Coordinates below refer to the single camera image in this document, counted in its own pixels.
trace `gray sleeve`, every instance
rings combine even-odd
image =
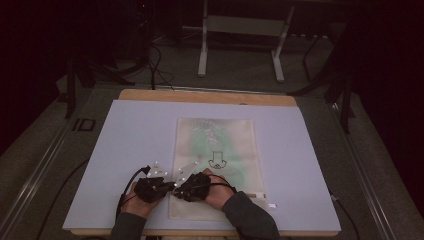
[[[122,212],[112,228],[110,240],[140,240],[147,219]]]
[[[265,210],[254,204],[244,192],[234,194],[222,211],[237,228],[241,239],[279,239],[277,225]]]

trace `person's right hand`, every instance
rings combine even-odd
[[[203,174],[212,175],[214,173],[209,168],[206,168],[203,171]],[[211,183],[228,184],[227,182],[225,182],[225,180],[216,176],[209,176],[209,178],[211,179]],[[211,207],[221,210],[224,204],[227,202],[227,200],[233,195],[234,195],[234,192],[233,190],[231,190],[231,188],[226,186],[221,186],[221,185],[214,185],[214,186],[210,186],[209,194],[206,197],[205,202],[209,204]]]

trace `dark gray floor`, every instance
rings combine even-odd
[[[198,35],[187,38],[182,45],[168,44],[166,38],[157,42],[155,46],[161,52],[158,69],[161,70],[162,77],[176,89],[206,88],[284,94],[308,84],[301,59],[310,41],[304,38],[291,37],[284,45],[281,57],[286,77],[284,83],[275,81],[270,53],[263,49],[245,49],[239,48],[238,45],[212,41],[206,77],[198,78]],[[314,48],[308,58],[313,74],[322,67],[331,48],[331,44],[325,39],[320,40]],[[151,51],[151,59],[153,62],[159,59],[159,53],[155,49]],[[149,87],[149,69],[127,77],[137,82],[137,88]],[[156,75],[156,80],[164,81],[159,74]],[[166,83],[163,85],[164,88],[170,88]],[[56,134],[61,133],[61,130],[64,133],[63,141],[55,145],[57,152],[52,157],[51,166],[32,201],[24,209],[22,218],[18,219],[11,239],[36,239],[55,194],[66,177],[90,157],[109,106],[123,88],[125,87],[103,78],[99,78],[93,90],[79,88],[81,108],[74,114],[73,119],[68,121],[63,118],[66,112],[63,103],[52,103],[3,154],[0,161],[2,219],[13,207],[26,179],[37,164],[45,159],[43,154],[51,150],[50,143]],[[336,112],[322,99],[324,91],[325,87],[297,98],[297,102],[307,123],[324,178],[351,214],[361,238],[424,239],[423,220],[402,185],[384,145],[360,104],[360,99],[356,95],[353,96],[352,109],[356,118],[350,119],[352,133],[347,136],[338,125]],[[93,131],[72,131],[75,118],[95,119],[96,126]],[[85,165],[76,171],[60,193],[41,239],[82,238],[62,230],[61,227],[84,168]],[[342,231],[336,237],[328,239],[356,239],[352,224],[345,213],[337,204],[335,208]],[[386,219],[377,218],[382,216],[378,215],[381,213]],[[382,227],[381,222],[387,222],[389,226]]]

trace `metal floor strip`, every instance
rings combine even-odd
[[[372,187],[371,182],[368,178],[368,175],[365,172],[362,160],[358,154],[358,151],[356,150],[355,143],[353,142],[352,138],[344,132],[342,126],[340,125],[337,105],[328,105],[328,108],[331,112],[333,120],[336,123],[336,126],[338,126],[340,130],[339,132],[342,139],[345,141],[344,145],[346,147],[346,150],[348,151],[353,160],[354,171],[356,176],[358,177],[358,183],[364,193],[365,200],[368,203],[368,207],[371,211],[372,216],[374,217],[374,221],[377,225],[381,237],[384,240],[396,240],[396,237],[383,211],[383,208],[380,205],[380,201],[378,200],[377,194],[375,193],[374,188]]]
[[[70,126],[72,126],[72,124],[75,122],[83,104],[87,102],[91,92],[91,89],[82,89],[82,96],[79,98],[80,100],[77,103],[77,106],[71,118],[64,124],[64,126],[62,126],[59,132],[55,135],[52,143],[50,144],[47,151],[44,153],[36,169],[21,188],[11,209],[7,213],[6,218],[0,225],[1,240],[10,239],[10,237],[12,236],[14,230],[19,224],[20,219],[24,215],[25,210],[31,203],[31,200],[34,195],[37,193],[37,190],[40,187],[40,184],[43,181],[44,176],[46,175],[49,167],[54,162],[56,155],[59,152],[60,147],[62,146],[63,140],[70,129]]]

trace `person's left hand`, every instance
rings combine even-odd
[[[134,188],[137,182],[133,182],[131,191],[125,196],[124,205],[121,208],[121,212],[132,213],[137,216],[148,218],[152,210],[159,205],[163,198],[156,200],[152,203],[146,203],[136,196]]]

